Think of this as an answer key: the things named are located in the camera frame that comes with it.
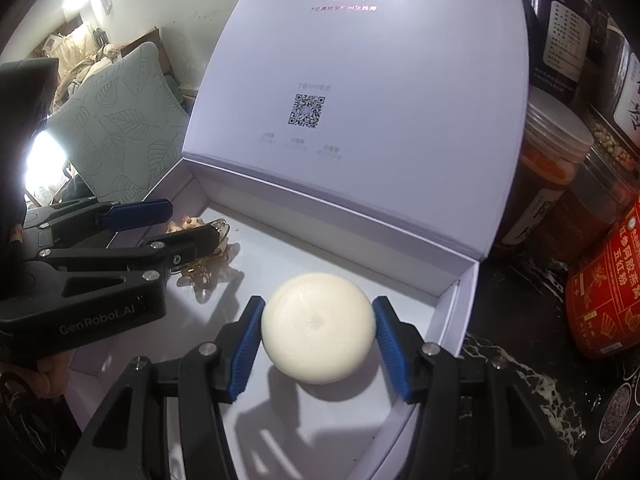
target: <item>white wall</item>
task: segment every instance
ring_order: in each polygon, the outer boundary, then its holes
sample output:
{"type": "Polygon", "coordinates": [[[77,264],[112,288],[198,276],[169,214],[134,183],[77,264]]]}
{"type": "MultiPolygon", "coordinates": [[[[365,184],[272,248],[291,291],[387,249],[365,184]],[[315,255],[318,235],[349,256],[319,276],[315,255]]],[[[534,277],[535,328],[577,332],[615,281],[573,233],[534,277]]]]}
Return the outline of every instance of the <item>white wall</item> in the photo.
{"type": "MultiPolygon", "coordinates": [[[[25,57],[44,36],[63,23],[63,0],[38,0],[0,55],[0,62],[25,57]]],[[[83,19],[93,7],[97,25],[111,43],[129,43],[153,27],[161,31],[176,79],[197,88],[226,20],[238,0],[112,0],[104,16],[99,0],[82,10],[83,19]]]]}

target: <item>red jar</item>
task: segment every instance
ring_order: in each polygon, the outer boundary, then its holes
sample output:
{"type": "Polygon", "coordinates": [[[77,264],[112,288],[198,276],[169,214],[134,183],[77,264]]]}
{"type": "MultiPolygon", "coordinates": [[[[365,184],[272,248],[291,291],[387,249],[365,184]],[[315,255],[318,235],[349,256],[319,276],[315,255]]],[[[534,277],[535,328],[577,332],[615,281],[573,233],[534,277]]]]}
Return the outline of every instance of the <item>red jar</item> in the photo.
{"type": "Polygon", "coordinates": [[[570,267],[565,295],[569,327],[587,357],[640,343],[640,199],[570,267]]]}

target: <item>box lid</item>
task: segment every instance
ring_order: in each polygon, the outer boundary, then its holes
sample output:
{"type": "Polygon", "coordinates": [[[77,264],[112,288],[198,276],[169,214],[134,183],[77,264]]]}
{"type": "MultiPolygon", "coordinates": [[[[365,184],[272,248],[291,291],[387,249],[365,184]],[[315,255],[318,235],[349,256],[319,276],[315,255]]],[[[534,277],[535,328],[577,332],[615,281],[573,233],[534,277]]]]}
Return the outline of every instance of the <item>box lid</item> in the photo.
{"type": "Polygon", "coordinates": [[[240,0],[183,154],[480,259],[527,81],[521,0],[240,0]]]}

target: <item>black marble countertop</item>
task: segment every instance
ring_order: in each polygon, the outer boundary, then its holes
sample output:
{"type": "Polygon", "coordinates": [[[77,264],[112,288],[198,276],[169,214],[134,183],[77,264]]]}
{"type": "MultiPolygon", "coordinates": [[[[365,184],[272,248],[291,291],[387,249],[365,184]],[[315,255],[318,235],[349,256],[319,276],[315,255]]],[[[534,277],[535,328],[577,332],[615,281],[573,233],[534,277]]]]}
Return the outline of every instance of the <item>black marble countertop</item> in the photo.
{"type": "MultiPolygon", "coordinates": [[[[462,355],[506,358],[575,456],[594,407],[615,380],[616,364],[578,352],[564,310],[565,279],[563,272],[536,266],[524,252],[483,262],[462,355]]],[[[460,418],[469,415],[463,410],[460,418]]],[[[463,453],[454,477],[473,478],[463,453]]]]}

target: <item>leaf pattern pillow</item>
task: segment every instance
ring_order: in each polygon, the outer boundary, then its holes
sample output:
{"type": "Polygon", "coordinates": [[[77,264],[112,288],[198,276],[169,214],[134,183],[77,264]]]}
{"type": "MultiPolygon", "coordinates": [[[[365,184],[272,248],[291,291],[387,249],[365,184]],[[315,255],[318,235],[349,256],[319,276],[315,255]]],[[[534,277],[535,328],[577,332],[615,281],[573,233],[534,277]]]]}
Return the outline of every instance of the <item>leaf pattern pillow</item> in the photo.
{"type": "Polygon", "coordinates": [[[135,202],[178,161],[188,115],[143,43],[76,90],[47,131],[100,200],[135,202]]]}

